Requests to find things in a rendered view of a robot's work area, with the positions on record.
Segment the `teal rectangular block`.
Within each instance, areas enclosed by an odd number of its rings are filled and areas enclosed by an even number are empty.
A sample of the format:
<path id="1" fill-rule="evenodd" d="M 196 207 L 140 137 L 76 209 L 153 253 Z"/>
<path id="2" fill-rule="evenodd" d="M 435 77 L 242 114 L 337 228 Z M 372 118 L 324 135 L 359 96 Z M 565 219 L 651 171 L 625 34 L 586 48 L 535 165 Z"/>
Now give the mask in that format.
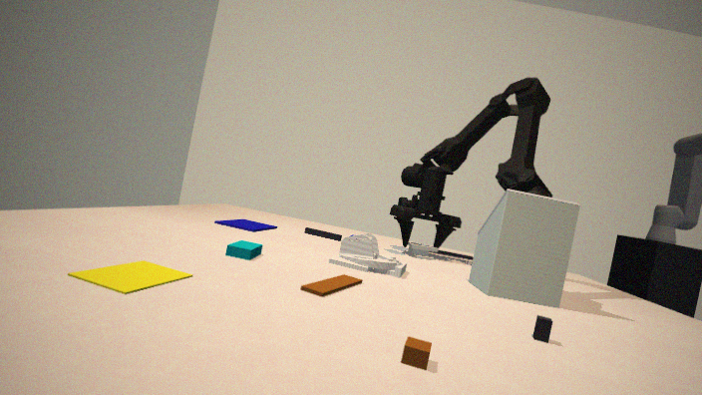
<path id="1" fill-rule="evenodd" d="M 226 249 L 225 256 L 240 258 L 251 261 L 257 256 L 261 255 L 262 244 L 253 243 L 249 241 L 238 241 L 229 244 Z"/>

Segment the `yellow flat plate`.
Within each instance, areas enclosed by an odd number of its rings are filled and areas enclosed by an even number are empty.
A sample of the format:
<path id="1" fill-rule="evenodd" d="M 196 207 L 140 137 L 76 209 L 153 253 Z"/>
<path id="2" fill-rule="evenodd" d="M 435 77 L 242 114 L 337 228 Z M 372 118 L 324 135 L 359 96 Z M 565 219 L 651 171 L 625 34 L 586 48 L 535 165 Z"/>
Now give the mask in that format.
<path id="1" fill-rule="evenodd" d="M 68 275 L 124 295 L 192 277 L 192 274 L 146 261 L 75 271 L 68 273 Z"/>

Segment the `small brown cube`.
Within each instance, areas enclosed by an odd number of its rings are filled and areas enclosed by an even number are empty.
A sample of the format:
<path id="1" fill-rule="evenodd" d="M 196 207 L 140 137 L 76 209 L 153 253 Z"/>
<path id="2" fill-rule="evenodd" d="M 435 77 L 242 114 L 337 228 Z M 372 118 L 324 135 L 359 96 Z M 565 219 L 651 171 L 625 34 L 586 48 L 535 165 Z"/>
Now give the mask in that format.
<path id="1" fill-rule="evenodd" d="M 407 337 L 401 363 L 427 370 L 432 342 Z"/>

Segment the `brown flat rectangular plate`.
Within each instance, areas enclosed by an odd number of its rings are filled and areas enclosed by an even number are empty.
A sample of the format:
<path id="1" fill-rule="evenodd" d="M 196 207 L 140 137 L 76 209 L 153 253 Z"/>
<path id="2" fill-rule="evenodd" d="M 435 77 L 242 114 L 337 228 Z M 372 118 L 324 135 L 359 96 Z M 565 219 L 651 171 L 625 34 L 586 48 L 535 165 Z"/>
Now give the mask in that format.
<path id="1" fill-rule="evenodd" d="M 362 279 L 343 274 L 325 280 L 302 285 L 300 287 L 300 290 L 319 297 L 324 297 L 361 284 L 362 281 Z"/>

